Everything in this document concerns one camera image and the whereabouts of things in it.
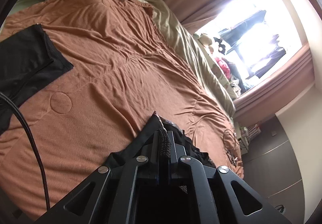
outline orange bedspread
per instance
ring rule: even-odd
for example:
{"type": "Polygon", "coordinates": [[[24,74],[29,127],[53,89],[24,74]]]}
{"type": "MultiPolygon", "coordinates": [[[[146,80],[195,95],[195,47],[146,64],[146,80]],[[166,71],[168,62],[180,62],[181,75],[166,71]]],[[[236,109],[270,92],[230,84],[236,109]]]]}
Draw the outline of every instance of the orange bedspread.
{"type": "MultiPolygon", "coordinates": [[[[74,68],[25,102],[47,175],[51,205],[125,148],[153,111],[186,131],[214,163],[228,165],[223,133],[233,128],[191,69],[136,0],[48,0],[7,18],[3,40],[41,23],[74,68]]],[[[0,186],[36,219],[45,212],[40,170],[20,123],[0,136],[0,186]]]]}

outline clothes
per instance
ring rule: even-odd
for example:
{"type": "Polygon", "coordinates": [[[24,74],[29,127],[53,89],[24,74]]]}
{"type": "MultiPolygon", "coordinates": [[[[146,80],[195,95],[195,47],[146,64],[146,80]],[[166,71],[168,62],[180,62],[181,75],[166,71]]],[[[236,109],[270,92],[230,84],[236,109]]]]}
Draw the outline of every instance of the clothes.
{"type": "Polygon", "coordinates": [[[219,67],[223,70],[223,73],[225,74],[227,79],[229,80],[231,78],[231,74],[227,63],[221,57],[215,56],[214,58],[218,63],[219,67]]]}
{"type": "Polygon", "coordinates": [[[282,47],[276,47],[274,51],[270,53],[270,60],[269,62],[262,67],[261,69],[255,72],[255,75],[260,78],[266,72],[269,71],[284,55],[286,54],[286,50],[282,47]]]}
{"type": "Polygon", "coordinates": [[[238,86],[240,87],[240,93],[243,94],[245,93],[246,91],[249,90],[249,87],[245,87],[244,86],[244,82],[240,76],[240,73],[237,69],[237,66],[235,63],[231,62],[231,61],[228,61],[227,59],[223,58],[223,60],[227,63],[228,67],[229,67],[229,70],[231,72],[232,75],[234,75],[239,81],[238,81],[238,86]]]}
{"type": "Polygon", "coordinates": [[[123,166],[128,160],[139,156],[141,148],[144,145],[152,143],[153,134],[160,128],[165,128],[173,132],[174,143],[185,147],[186,154],[199,160],[203,165],[215,168],[215,164],[209,158],[207,152],[200,152],[196,148],[190,138],[186,137],[185,132],[178,128],[174,123],[167,120],[160,120],[156,112],[149,118],[146,125],[138,136],[131,142],[124,150],[119,152],[112,152],[106,159],[104,166],[116,168],[123,166]]]}
{"type": "Polygon", "coordinates": [[[266,10],[261,10],[248,17],[246,20],[236,24],[231,29],[223,29],[219,32],[220,37],[227,42],[231,47],[249,31],[255,24],[263,22],[266,10]]]}
{"type": "MultiPolygon", "coordinates": [[[[40,24],[0,43],[0,91],[18,107],[72,68],[40,24]]],[[[0,135],[9,127],[11,115],[12,111],[0,102],[0,135]]]]}
{"type": "Polygon", "coordinates": [[[241,95],[241,88],[238,86],[239,79],[236,78],[234,75],[230,78],[230,85],[234,89],[234,92],[236,92],[237,96],[241,95]]]}

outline black cable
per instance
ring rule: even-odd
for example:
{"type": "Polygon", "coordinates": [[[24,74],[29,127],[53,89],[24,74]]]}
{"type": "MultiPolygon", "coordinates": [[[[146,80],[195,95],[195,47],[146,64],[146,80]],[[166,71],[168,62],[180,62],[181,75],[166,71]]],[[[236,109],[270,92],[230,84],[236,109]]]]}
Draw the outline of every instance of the black cable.
{"type": "Polygon", "coordinates": [[[42,183],[43,183],[43,189],[45,192],[45,200],[46,200],[46,208],[47,211],[50,209],[50,203],[49,203],[49,193],[48,193],[48,186],[47,186],[47,180],[46,180],[46,174],[45,174],[45,169],[43,167],[39,152],[36,147],[35,140],[33,139],[33,135],[31,133],[31,130],[28,126],[28,123],[26,122],[25,118],[23,117],[22,113],[18,109],[18,107],[6,96],[0,91],[0,99],[4,101],[4,103],[12,110],[13,114],[17,117],[17,119],[20,121],[22,127],[24,128],[31,148],[33,149],[33,153],[36,156],[40,172],[41,172],[41,177],[42,177],[42,183]]]}
{"type": "Polygon", "coordinates": [[[282,215],[285,214],[286,212],[286,209],[285,209],[285,206],[284,205],[278,205],[275,207],[282,215]]]}
{"type": "Polygon", "coordinates": [[[236,145],[237,145],[237,137],[235,136],[235,134],[232,132],[232,130],[230,129],[225,129],[225,131],[223,132],[223,145],[226,149],[226,155],[228,157],[228,160],[231,162],[231,164],[233,164],[235,167],[236,167],[236,162],[235,162],[235,156],[234,154],[232,153],[232,151],[234,151],[236,149],[236,145]],[[232,149],[229,149],[226,145],[226,142],[225,142],[225,135],[228,134],[231,138],[234,139],[234,147],[232,149]]]}

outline screw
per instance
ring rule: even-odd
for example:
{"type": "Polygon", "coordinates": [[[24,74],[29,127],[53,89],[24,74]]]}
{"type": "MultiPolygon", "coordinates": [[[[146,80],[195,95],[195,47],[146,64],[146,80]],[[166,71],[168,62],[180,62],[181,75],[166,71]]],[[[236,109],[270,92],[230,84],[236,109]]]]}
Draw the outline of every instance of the screw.
{"type": "Polygon", "coordinates": [[[187,163],[187,162],[189,162],[191,160],[191,158],[189,156],[181,156],[180,160],[182,162],[187,163]]]}
{"type": "Polygon", "coordinates": [[[104,173],[108,172],[108,167],[101,166],[101,167],[99,167],[98,171],[99,171],[99,173],[104,174],[104,173]]]}
{"type": "Polygon", "coordinates": [[[147,157],[146,156],[137,156],[136,160],[138,162],[145,162],[147,160],[147,157]]]}
{"type": "Polygon", "coordinates": [[[227,173],[229,171],[229,168],[227,166],[220,166],[218,168],[218,170],[221,172],[221,173],[227,173]]]}

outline black metal mount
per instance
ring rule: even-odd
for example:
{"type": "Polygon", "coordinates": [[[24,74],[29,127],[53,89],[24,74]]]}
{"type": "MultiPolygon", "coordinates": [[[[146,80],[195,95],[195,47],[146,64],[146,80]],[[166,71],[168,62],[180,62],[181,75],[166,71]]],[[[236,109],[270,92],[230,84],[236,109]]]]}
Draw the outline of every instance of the black metal mount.
{"type": "Polygon", "coordinates": [[[202,165],[168,135],[167,158],[156,131],[140,156],[99,167],[35,223],[290,224],[228,167],[202,165]]]}

